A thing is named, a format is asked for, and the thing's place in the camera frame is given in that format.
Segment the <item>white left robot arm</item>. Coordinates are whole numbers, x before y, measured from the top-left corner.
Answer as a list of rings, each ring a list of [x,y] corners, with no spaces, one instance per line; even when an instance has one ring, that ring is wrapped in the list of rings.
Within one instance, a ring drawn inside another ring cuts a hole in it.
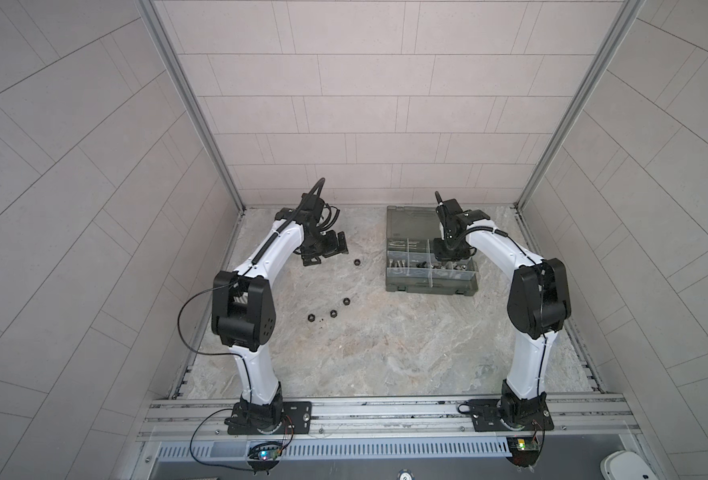
[[[323,200],[322,189],[319,182],[297,207],[280,210],[255,251],[213,282],[211,329],[237,363],[242,393],[233,416],[248,431],[273,433],[284,420],[268,347],[278,319],[272,286],[279,273],[293,255],[309,267],[348,252],[345,234],[333,230],[340,211]]]

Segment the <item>green plastic organizer box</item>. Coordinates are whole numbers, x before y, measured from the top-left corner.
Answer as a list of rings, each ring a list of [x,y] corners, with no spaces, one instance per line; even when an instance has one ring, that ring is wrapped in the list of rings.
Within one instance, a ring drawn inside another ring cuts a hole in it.
[[[435,210],[387,208],[386,279],[389,292],[473,296],[478,291],[472,259],[440,261],[433,240],[441,235]]]

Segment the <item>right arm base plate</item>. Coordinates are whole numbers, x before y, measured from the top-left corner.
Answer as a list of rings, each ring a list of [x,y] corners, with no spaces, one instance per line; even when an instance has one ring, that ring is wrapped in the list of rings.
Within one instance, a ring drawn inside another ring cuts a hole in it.
[[[460,403],[456,411],[471,418],[476,432],[554,429],[554,422],[544,397],[523,401],[516,396],[471,399]]]

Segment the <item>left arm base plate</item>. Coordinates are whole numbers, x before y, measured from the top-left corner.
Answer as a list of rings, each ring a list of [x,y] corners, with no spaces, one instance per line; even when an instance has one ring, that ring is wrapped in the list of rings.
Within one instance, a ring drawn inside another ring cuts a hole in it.
[[[297,434],[308,434],[312,408],[308,401],[256,405],[240,400],[224,423],[230,435],[273,435],[290,428]]]

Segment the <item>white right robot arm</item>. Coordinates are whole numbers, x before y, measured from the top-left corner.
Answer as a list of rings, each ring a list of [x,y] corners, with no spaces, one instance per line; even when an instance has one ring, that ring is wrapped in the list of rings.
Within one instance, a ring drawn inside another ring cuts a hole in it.
[[[435,197],[441,225],[441,236],[433,240],[436,258],[457,262],[480,252],[511,281],[507,314],[518,336],[502,384],[499,418],[511,430],[528,428],[546,413],[548,360],[572,313],[566,267],[557,258],[546,259],[521,246],[485,212]]]

